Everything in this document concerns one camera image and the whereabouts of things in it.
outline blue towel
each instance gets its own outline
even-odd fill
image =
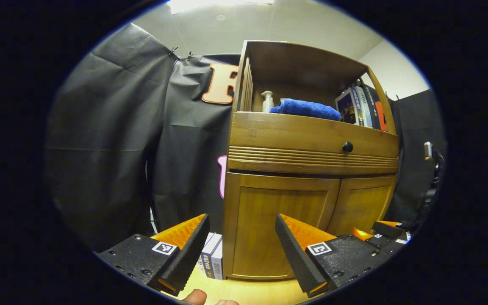
[[[340,112],[331,106],[325,106],[304,100],[285,99],[280,106],[271,108],[272,114],[295,114],[297,116],[311,116],[313,118],[340,120]]]

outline wooden floor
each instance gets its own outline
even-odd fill
[[[287,305],[309,300],[306,293],[300,290],[295,279],[276,282],[215,280],[201,274],[197,266],[191,273],[186,288],[178,295],[178,299],[184,299],[193,289],[201,289],[207,294],[205,305],[214,305],[220,299],[232,299],[240,305]]]

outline black drawer knob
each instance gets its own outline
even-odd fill
[[[350,141],[347,141],[345,142],[344,146],[342,147],[342,149],[347,152],[347,153],[350,153],[352,150],[353,150],[353,144],[351,144]]]

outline white ceiling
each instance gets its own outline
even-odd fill
[[[240,54],[244,40],[288,41],[358,60],[383,39],[344,12],[312,0],[207,6],[172,15],[163,4],[132,21],[186,57]]]

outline wooden cabinet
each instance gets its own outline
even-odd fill
[[[340,179],[279,177],[228,172],[223,222],[224,273],[236,278],[292,277],[275,233],[278,213],[326,230]]]
[[[387,132],[333,120],[264,114],[263,91],[335,106],[341,91],[370,76]],[[353,150],[343,145],[351,142]],[[370,231],[382,220],[399,166],[398,137],[387,97],[370,67],[292,43],[244,41],[229,131],[223,212],[226,277],[293,277],[275,233],[275,216],[334,235]]]

